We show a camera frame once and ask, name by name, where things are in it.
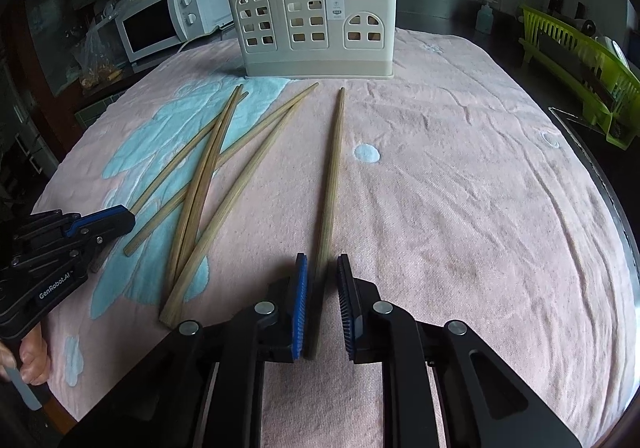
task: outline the white plastic basket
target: white plastic basket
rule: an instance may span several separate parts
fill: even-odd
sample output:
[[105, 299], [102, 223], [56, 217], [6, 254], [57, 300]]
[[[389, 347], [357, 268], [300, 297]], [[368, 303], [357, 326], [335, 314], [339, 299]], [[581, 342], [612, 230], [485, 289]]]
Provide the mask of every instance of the white plastic basket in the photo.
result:
[[247, 76], [391, 78], [396, 0], [229, 0]]

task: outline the silver screw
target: silver screw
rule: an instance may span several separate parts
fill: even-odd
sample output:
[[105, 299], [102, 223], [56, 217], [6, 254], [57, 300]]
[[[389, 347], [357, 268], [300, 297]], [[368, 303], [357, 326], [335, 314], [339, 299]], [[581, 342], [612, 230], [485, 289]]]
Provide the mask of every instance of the silver screw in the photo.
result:
[[192, 322], [190, 320], [188, 322], [182, 322], [180, 324], [180, 327], [178, 327], [178, 332], [182, 336], [193, 336], [196, 332], [198, 332], [199, 328], [200, 326], [197, 322]]
[[466, 333], [466, 325], [463, 322], [454, 321], [447, 325], [447, 327], [456, 336], [462, 336]]
[[255, 304], [254, 307], [254, 311], [256, 311], [258, 314], [267, 315], [274, 312], [274, 310], [276, 310], [276, 306], [274, 306], [274, 304], [272, 304], [271, 302], [259, 302]]
[[393, 305], [389, 302], [385, 302], [384, 300], [380, 300], [373, 304], [373, 310], [378, 314], [389, 314], [393, 309]]

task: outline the blue dot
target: blue dot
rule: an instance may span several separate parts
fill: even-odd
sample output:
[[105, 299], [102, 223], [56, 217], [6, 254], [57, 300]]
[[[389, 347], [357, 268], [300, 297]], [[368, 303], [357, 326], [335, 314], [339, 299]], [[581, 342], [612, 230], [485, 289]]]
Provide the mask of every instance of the blue dot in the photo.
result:
[[380, 152], [370, 144], [360, 144], [353, 151], [358, 161], [364, 163], [377, 163], [380, 160]]

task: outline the human hand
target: human hand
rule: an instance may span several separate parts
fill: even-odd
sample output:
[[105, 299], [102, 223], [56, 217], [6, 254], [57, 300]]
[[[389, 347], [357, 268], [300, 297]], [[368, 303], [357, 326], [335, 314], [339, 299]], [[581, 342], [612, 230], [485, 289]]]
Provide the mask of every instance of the human hand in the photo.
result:
[[[20, 376], [25, 383], [42, 384], [49, 378], [51, 358], [47, 355], [47, 342], [42, 338], [40, 324], [36, 325], [20, 344]], [[0, 343], [0, 377], [9, 378], [4, 367], [15, 368], [15, 358], [9, 349]]]

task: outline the microwave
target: microwave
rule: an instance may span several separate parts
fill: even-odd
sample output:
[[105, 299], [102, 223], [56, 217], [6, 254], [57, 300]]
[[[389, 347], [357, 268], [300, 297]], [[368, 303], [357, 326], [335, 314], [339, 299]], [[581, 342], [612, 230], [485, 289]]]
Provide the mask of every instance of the microwave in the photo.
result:
[[228, 0], [132, 0], [116, 18], [130, 63], [233, 21]]

